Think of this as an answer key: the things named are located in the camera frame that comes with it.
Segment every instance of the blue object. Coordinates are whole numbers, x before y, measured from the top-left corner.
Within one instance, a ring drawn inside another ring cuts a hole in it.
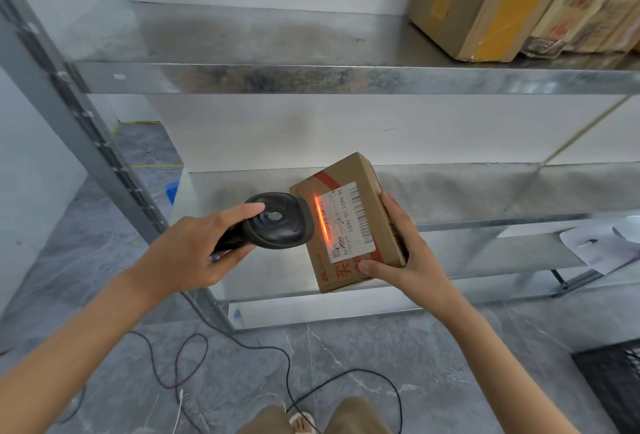
[[[178,193],[178,186],[180,186],[180,181],[172,181],[164,186],[164,192],[166,193],[166,197],[169,198],[171,204],[175,201],[175,195]]]

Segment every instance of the left hand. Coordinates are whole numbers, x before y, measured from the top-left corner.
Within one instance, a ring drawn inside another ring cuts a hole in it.
[[[212,262],[218,240],[227,228],[263,210],[263,203],[245,203],[204,218],[180,218],[123,274],[156,302],[173,293],[217,284],[255,248],[245,245]]]

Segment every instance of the white sticker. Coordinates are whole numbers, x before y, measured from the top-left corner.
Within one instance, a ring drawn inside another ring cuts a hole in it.
[[[318,196],[317,206],[332,264],[376,249],[356,183]]]

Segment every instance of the shelf board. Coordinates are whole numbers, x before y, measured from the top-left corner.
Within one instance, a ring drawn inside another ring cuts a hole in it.
[[[316,171],[185,170],[171,221],[229,208],[258,192],[288,191]],[[386,165],[376,173],[456,279],[578,267],[557,234],[497,237],[519,223],[615,218],[640,209],[640,163]],[[368,281],[351,290],[383,285]],[[221,301],[318,293],[306,247],[258,249],[212,291]]]
[[[640,93],[635,54],[457,62],[402,16],[107,0],[61,48],[87,93]]]

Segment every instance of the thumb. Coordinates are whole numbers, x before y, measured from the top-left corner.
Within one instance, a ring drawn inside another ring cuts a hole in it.
[[[391,267],[386,264],[381,264],[375,260],[362,260],[358,264],[358,268],[360,269],[360,272],[367,276],[382,279],[391,285],[397,286],[398,284],[400,269],[396,269],[395,267]]]

